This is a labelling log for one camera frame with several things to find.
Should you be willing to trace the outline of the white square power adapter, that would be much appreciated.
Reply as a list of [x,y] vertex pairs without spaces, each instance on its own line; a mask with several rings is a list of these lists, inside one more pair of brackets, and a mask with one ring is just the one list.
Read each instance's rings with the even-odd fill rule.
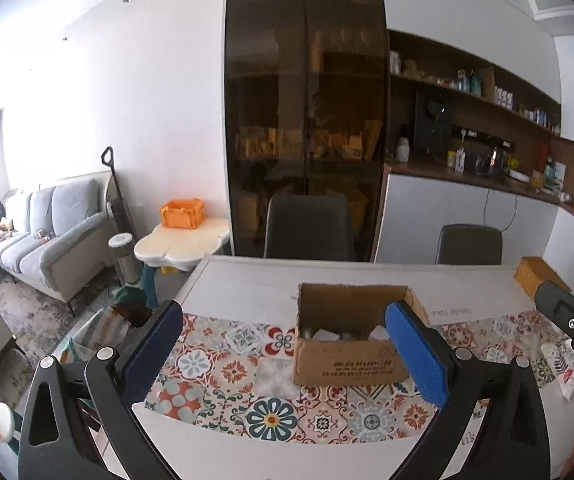
[[369,341],[387,341],[390,336],[385,327],[377,325],[372,329],[372,332],[368,335]]

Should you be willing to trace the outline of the white patterned pouch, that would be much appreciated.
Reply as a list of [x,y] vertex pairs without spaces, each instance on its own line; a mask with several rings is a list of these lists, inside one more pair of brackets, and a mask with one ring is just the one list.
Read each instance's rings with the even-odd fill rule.
[[555,382],[566,401],[574,396],[574,349],[572,341],[565,339],[541,344],[545,362],[545,382]]

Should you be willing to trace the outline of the woven yellow tissue box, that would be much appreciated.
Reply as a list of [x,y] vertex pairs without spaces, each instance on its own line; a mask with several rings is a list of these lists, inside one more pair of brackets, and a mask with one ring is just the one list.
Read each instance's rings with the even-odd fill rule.
[[538,288],[544,282],[552,282],[570,292],[569,286],[540,257],[522,257],[516,268],[514,280],[531,299],[534,299]]

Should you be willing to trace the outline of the brown cardboard box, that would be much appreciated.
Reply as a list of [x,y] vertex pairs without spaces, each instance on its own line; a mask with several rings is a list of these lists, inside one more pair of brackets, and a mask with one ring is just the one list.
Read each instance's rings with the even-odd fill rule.
[[[424,307],[409,286],[301,284],[293,381],[308,387],[404,382],[409,372],[391,339],[368,340],[375,326],[385,325],[389,304],[399,300],[407,302],[423,322],[428,321]],[[349,333],[351,339],[311,341],[320,328],[337,334]]]

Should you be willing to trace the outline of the patterned floral table runner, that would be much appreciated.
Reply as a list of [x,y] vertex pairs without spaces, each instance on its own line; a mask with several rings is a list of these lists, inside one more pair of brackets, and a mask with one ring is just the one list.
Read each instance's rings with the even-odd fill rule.
[[[545,382],[541,344],[568,339],[537,311],[439,326],[478,359],[529,359]],[[144,401],[148,410],[221,434],[269,442],[352,444],[421,434],[436,408],[412,379],[374,386],[298,386],[292,327],[185,315]]]

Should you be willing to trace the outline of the dark chair right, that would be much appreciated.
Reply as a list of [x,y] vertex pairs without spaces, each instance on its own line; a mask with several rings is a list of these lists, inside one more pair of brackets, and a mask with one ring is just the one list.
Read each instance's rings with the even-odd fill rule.
[[437,264],[448,266],[500,266],[503,235],[492,226],[454,223],[439,234]]

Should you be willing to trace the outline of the dark chair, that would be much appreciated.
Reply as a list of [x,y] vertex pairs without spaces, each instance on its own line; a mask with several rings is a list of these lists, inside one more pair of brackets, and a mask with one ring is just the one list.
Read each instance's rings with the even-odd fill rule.
[[492,226],[454,223],[439,234],[437,264],[448,266],[500,266],[503,235]]
[[353,261],[352,222],[345,197],[275,194],[267,211],[263,257]]

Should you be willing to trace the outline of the white rectangular charger hub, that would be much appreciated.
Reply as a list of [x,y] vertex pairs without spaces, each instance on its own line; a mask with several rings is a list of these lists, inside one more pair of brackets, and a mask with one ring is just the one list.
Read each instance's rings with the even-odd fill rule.
[[349,333],[334,333],[330,330],[323,330],[320,328],[317,330],[313,336],[311,337],[311,341],[315,342],[337,342],[337,341],[348,341],[351,339],[351,335]]

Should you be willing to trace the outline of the white cylindrical air purifier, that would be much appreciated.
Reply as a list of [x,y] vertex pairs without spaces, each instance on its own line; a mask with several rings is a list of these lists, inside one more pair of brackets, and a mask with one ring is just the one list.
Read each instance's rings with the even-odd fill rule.
[[139,262],[134,256],[134,237],[129,232],[118,233],[108,240],[116,270],[124,285],[135,285],[140,277]]

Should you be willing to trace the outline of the cream cloud-shaped side table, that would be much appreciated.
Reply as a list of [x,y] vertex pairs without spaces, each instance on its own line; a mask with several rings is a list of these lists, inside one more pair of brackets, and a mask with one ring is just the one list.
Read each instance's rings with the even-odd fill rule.
[[206,218],[196,229],[166,228],[159,224],[138,240],[135,257],[150,268],[191,272],[206,256],[216,254],[229,241],[226,219]]

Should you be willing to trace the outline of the grey sofa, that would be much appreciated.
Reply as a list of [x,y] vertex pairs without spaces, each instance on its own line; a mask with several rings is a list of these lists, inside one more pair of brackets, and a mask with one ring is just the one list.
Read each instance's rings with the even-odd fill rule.
[[109,266],[116,228],[107,208],[111,174],[84,174],[12,190],[2,199],[11,233],[0,241],[0,266],[13,278],[69,304]]

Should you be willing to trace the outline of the black upright vacuum cleaner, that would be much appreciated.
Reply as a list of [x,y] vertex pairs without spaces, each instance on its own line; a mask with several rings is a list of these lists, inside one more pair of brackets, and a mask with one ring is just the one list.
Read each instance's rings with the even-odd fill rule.
[[110,170],[111,174],[110,188],[112,188],[112,191],[108,194],[107,208],[116,225],[116,230],[119,233],[130,233],[130,235],[136,237],[135,226],[132,218],[130,218],[130,211],[128,210],[127,202],[124,200],[118,177],[116,176],[112,146],[107,146],[102,152],[101,163]]

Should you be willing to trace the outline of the orange plastic crate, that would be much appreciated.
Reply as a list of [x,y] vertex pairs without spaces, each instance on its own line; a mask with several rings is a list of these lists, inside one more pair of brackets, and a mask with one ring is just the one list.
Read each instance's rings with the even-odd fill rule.
[[197,229],[205,220],[205,204],[199,198],[170,200],[160,209],[162,226],[172,229]]

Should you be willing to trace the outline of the white lower cabinet counter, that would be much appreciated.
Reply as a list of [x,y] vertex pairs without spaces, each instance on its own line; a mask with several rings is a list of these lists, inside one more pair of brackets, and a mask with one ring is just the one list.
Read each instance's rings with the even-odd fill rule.
[[385,167],[377,262],[434,262],[439,232],[452,223],[501,231],[505,264],[522,256],[574,255],[574,210],[551,195],[420,162]]

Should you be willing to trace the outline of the dark chair left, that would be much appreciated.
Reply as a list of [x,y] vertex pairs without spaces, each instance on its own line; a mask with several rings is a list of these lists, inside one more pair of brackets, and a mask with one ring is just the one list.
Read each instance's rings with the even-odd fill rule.
[[353,261],[352,222],[345,197],[275,194],[267,211],[263,257]]

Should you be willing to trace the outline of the dark glass display cabinet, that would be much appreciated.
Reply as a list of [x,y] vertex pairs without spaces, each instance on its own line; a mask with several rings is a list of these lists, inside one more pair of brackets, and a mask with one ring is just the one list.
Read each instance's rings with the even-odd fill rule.
[[354,255],[375,242],[389,96],[383,0],[226,0],[233,248],[264,249],[278,193],[345,197]]

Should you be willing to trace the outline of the wooden wall shelf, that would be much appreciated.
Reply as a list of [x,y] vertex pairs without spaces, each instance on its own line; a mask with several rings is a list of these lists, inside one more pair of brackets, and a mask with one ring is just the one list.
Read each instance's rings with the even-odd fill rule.
[[465,176],[493,148],[515,159],[523,174],[542,171],[548,159],[565,167],[562,189],[574,200],[574,140],[565,136],[564,113],[525,79],[464,50],[393,30],[389,47],[401,68],[390,78],[386,156],[402,138],[411,160],[445,177],[447,154],[466,148]]

